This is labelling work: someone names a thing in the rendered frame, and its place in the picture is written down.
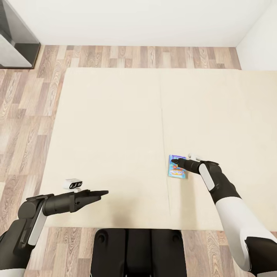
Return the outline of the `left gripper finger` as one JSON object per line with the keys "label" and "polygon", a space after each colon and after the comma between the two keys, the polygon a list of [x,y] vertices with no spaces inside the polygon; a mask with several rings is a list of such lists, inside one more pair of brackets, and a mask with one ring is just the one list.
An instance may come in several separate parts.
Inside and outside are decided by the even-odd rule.
{"label": "left gripper finger", "polygon": [[82,194],[88,193],[88,196],[103,196],[109,193],[108,190],[102,190],[102,191],[90,191],[87,190],[85,192],[82,192]]}
{"label": "left gripper finger", "polygon": [[101,196],[91,196],[91,197],[79,197],[74,201],[75,210],[80,210],[81,207],[94,203],[96,201],[101,200]]}

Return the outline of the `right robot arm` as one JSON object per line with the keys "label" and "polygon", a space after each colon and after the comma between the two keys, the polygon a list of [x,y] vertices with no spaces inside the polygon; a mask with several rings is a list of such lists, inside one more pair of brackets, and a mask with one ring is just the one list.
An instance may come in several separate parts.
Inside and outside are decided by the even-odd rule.
{"label": "right robot arm", "polygon": [[277,239],[241,199],[218,163],[204,161],[202,155],[193,152],[188,157],[171,161],[202,176],[236,264],[256,277],[277,277]]}

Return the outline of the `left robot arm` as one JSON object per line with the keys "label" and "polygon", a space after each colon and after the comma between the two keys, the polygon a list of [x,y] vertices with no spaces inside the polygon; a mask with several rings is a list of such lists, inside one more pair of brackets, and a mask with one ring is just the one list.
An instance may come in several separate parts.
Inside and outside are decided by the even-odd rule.
{"label": "left robot arm", "polygon": [[0,237],[0,277],[23,277],[48,216],[76,212],[81,207],[101,200],[108,190],[81,191],[82,181],[65,179],[68,193],[37,195],[26,198],[18,210],[18,220]]}

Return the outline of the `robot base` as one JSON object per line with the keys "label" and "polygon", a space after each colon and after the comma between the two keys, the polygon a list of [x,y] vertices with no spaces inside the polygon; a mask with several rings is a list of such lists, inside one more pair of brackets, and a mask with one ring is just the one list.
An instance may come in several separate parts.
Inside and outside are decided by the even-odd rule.
{"label": "robot base", "polygon": [[187,277],[181,230],[97,228],[90,277]]}

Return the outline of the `board game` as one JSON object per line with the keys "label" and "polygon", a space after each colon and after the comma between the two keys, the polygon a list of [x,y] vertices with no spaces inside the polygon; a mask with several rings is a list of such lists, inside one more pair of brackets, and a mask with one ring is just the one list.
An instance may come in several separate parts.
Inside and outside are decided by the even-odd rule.
{"label": "board game", "polygon": [[172,159],[179,159],[179,158],[186,159],[186,157],[183,157],[183,156],[169,155],[168,176],[185,178],[185,169],[178,167],[178,164],[175,164],[171,161]]}

